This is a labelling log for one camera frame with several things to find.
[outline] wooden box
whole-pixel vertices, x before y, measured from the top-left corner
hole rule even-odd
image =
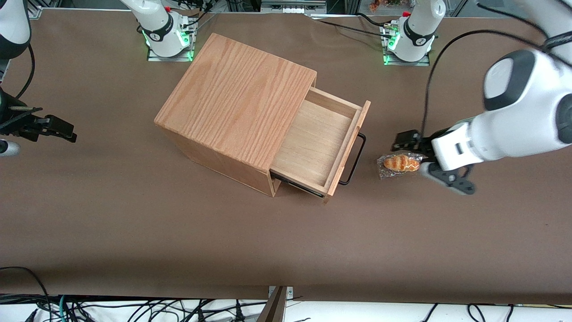
[[[212,34],[155,123],[198,164],[269,196],[284,180],[327,202],[370,102],[315,83],[314,70]]]

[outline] wooden box top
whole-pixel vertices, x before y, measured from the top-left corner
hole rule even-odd
[[[213,33],[155,123],[268,170],[316,74]]]

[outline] brown table surface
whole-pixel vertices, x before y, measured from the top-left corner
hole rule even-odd
[[[479,164],[472,197],[419,175],[380,181],[375,159],[419,128],[429,69],[384,66],[377,37],[303,15],[220,14],[198,49],[216,32],[372,102],[355,176],[329,204],[286,185],[270,198],[192,163],[153,124],[189,64],[146,62],[136,26],[125,11],[45,10],[32,22],[37,68],[22,100],[73,123],[78,140],[15,138],[21,154],[0,160],[2,266],[33,269],[53,294],[263,298],[267,285],[293,285],[305,300],[572,303],[572,148]],[[538,36],[507,19],[451,18],[435,49],[481,28]],[[455,44],[428,132],[481,113],[485,71],[519,47],[487,35]],[[18,92],[29,64],[27,53],[13,61],[5,91]],[[40,291],[2,275],[0,292]]]

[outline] wrapped croissant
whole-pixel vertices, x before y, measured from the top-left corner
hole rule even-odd
[[[378,159],[379,178],[391,178],[419,170],[424,156],[412,152],[397,152]]]

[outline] green cable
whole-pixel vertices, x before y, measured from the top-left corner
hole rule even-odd
[[[67,322],[65,315],[63,315],[63,297],[59,298],[59,316],[61,316],[62,322]]]

